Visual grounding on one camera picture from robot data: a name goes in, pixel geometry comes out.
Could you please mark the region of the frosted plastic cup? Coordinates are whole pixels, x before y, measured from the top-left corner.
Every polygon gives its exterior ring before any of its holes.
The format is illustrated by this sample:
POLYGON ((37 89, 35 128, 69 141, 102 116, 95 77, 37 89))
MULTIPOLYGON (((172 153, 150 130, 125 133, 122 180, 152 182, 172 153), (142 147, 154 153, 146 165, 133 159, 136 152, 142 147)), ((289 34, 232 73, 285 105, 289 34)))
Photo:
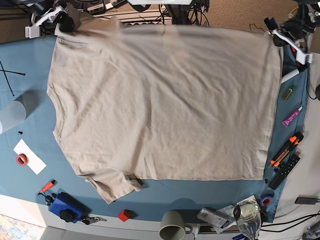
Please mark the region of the frosted plastic cup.
POLYGON ((23 123, 27 117, 27 111, 22 100, 14 100, 0 111, 0 133, 23 123))

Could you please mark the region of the black remote control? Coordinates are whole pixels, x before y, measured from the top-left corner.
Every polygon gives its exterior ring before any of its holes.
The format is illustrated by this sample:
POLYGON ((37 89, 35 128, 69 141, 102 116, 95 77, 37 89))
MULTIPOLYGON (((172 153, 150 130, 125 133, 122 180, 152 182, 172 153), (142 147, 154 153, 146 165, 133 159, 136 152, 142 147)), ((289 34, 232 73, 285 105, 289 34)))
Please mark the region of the black remote control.
POLYGON ((268 184, 268 187, 272 190, 276 190, 297 165, 300 159, 301 158, 298 155, 293 154, 287 160, 284 166, 276 173, 271 182, 268 184))

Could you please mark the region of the yellow green battery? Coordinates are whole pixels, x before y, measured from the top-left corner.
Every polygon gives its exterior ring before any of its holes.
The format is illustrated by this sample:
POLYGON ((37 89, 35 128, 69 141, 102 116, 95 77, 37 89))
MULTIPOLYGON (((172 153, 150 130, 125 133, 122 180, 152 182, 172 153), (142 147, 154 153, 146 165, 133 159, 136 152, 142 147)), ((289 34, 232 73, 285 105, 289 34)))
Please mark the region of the yellow green battery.
POLYGON ((289 87, 288 89, 287 89, 287 91, 285 92, 285 94, 282 96, 282 99, 284 100, 284 101, 286 101, 290 96, 291 96, 291 94, 293 93, 293 91, 294 91, 294 86, 291 86, 291 87, 289 87))

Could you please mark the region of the orange black utility knife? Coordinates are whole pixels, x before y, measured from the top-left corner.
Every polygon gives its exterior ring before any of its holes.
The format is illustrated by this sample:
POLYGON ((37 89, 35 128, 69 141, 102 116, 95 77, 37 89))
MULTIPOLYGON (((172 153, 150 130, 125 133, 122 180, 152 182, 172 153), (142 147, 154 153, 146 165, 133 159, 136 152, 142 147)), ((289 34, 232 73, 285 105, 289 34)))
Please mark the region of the orange black utility knife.
POLYGON ((291 136, 270 161, 269 167, 277 167, 280 162, 298 146, 303 138, 304 135, 301 132, 296 132, 293 136, 291 136))

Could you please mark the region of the purple tube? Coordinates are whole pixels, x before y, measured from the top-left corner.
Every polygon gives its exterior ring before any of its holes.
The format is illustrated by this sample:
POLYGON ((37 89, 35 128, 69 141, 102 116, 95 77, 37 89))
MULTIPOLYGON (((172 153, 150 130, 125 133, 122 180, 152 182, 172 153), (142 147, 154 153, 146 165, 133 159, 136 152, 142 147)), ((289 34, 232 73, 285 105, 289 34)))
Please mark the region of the purple tube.
POLYGON ((300 106, 295 111, 293 111, 285 120, 282 121, 282 125, 284 127, 288 127, 291 124, 291 122, 299 115, 302 109, 303 107, 300 106))

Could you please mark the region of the blue table cloth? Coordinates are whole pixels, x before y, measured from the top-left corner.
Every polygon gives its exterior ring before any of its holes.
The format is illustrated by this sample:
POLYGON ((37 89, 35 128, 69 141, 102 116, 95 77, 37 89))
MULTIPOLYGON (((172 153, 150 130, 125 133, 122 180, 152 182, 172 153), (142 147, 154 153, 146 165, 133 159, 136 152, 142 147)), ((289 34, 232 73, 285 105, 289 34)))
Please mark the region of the blue table cloth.
POLYGON ((159 221, 165 212, 180 210, 186 221, 196 223, 202 208, 220 209, 270 191, 274 171, 266 168, 263 180, 145 180, 142 190, 107 204, 90 183, 76 176, 53 135, 56 111, 47 95, 47 82, 55 42, 54 37, 45 37, 0 46, 0 106, 22 100, 27 114, 23 123, 0 136, 2 197, 44 204, 38 193, 54 179, 54 192, 70 194, 96 215, 116 217, 129 210, 138 220, 159 221), (16 162, 13 149, 21 139, 46 164, 38 175, 16 162))

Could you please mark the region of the beige T-shirt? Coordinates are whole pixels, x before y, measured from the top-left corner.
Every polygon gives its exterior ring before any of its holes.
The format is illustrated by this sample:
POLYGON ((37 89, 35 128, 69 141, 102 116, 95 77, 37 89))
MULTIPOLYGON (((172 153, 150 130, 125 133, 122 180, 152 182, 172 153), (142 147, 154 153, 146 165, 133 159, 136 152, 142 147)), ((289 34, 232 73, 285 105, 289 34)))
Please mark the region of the beige T-shirt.
POLYGON ((283 63, 271 37, 76 16, 55 30, 53 135, 107 203, 138 179, 263 178, 283 63))

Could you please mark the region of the orange marker pen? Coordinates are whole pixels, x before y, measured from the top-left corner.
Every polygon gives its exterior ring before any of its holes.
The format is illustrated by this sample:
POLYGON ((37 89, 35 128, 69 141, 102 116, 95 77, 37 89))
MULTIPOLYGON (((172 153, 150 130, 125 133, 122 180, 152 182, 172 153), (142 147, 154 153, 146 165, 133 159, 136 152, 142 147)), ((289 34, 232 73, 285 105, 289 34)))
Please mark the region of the orange marker pen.
POLYGON ((48 191, 50 188, 52 188, 56 184, 56 180, 49 181, 44 187, 41 188, 38 195, 44 195, 46 191, 48 191))

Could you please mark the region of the purple tape roll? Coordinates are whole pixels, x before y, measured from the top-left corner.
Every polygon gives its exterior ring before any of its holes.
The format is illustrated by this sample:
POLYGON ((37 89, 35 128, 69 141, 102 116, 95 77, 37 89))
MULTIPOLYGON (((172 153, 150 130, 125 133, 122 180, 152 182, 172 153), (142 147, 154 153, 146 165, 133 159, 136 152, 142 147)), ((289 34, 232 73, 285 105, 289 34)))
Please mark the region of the purple tape roll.
POLYGON ((262 207, 269 206, 273 201, 274 194, 273 193, 264 193, 260 196, 260 205, 262 207))

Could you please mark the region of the grey ceramic mug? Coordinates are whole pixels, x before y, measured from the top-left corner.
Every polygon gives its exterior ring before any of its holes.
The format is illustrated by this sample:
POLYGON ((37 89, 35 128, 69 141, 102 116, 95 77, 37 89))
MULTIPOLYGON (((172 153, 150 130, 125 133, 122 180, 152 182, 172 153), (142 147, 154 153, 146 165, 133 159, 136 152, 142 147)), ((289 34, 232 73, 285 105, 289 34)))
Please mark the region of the grey ceramic mug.
POLYGON ((159 236, 162 240, 182 240, 192 231, 193 227, 185 224, 182 215, 178 211, 170 210, 162 217, 159 236))

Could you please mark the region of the packaged white device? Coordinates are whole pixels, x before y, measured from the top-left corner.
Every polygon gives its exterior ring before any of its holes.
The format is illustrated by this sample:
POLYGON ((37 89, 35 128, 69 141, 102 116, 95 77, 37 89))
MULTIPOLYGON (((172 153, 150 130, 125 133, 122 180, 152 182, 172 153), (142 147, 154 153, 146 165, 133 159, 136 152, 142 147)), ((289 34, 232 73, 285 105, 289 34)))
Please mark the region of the packaged white device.
POLYGON ((207 208, 202 208, 196 216, 198 219, 221 229, 232 223, 232 220, 224 213, 211 211, 207 208))

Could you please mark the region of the red tape roll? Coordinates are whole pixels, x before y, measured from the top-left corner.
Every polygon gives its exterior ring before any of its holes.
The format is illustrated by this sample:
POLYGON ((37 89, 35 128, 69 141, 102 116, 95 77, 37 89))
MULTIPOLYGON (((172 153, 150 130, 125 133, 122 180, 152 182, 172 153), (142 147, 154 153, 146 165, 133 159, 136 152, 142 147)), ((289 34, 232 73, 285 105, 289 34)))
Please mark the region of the red tape roll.
POLYGON ((20 153, 20 154, 18 154, 18 155, 16 156, 16 162, 17 162, 20 166, 24 167, 24 166, 26 166, 26 165, 29 163, 29 160, 28 160, 28 157, 27 157, 25 154, 20 153))

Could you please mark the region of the white paper sheet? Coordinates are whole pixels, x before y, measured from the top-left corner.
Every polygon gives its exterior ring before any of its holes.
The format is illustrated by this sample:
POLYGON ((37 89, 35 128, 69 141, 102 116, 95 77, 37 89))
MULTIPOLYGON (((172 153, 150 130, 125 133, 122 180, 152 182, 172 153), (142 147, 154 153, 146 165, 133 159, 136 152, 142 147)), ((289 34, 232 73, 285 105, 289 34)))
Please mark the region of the white paper sheet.
POLYGON ((47 165, 29 148, 23 139, 13 148, 16 157, 19 154, 25 154, 28 158, 28 166, 36 175, 38 175, 47 165))

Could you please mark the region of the black power adapter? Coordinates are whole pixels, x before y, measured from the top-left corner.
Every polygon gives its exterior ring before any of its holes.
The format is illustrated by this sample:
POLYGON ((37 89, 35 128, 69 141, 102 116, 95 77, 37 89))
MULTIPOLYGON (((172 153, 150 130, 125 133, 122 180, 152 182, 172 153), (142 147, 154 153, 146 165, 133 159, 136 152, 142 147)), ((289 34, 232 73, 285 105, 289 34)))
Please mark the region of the black power adapter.
POLYGON ((299 195, 296 200, 295 200, 295 204, 296 205, 315 205, 317 204, 319 201, 319 197, 318 196, 314 196, 314 195, 299 195))

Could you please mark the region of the blue box with knob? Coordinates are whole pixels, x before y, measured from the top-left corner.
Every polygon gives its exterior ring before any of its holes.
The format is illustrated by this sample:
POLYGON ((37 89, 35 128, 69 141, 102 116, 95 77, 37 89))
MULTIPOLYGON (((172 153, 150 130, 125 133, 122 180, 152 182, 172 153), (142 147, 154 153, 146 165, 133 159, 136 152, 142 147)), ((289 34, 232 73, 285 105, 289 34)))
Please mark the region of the blue box with knob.
POLYGON ((60 192, 49 207, 49 211, 66 223, 81 222, 90 210, 66 192, 60 192))

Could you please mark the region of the red cube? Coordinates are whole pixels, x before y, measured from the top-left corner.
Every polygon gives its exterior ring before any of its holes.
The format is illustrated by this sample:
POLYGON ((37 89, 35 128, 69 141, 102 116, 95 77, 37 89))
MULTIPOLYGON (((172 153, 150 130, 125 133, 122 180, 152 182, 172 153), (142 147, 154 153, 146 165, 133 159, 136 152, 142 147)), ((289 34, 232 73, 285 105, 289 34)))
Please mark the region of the red cube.
POLYGON ((127 209, 122 210, 118 214, 118 219, 120 219, 122 222, 126 222, 131 218, 131 212, 127 209))

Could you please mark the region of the key bunch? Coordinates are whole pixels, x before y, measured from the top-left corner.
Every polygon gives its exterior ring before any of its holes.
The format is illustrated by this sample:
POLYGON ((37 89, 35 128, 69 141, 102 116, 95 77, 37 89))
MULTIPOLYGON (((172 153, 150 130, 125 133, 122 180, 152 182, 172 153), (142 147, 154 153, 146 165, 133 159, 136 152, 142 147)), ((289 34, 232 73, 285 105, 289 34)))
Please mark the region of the key bunch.
POLYGON ((106 222, 106 221, 107 221, 106 219, 98 216, 87 216, 81 219, 81 222, 84 223, 85 225, 91 225, 97 222, 106 222))

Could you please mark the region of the clear wine glass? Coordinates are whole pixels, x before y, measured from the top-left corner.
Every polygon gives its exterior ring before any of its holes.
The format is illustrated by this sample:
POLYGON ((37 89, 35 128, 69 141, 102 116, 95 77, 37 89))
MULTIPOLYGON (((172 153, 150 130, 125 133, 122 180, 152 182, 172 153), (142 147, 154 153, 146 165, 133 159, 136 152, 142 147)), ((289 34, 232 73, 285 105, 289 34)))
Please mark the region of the clear wine glass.
POLYGON ((253 200, 243 200, 233 210, 239 231, 248 240, 257 240, 262 226, 259 205, 253 200))

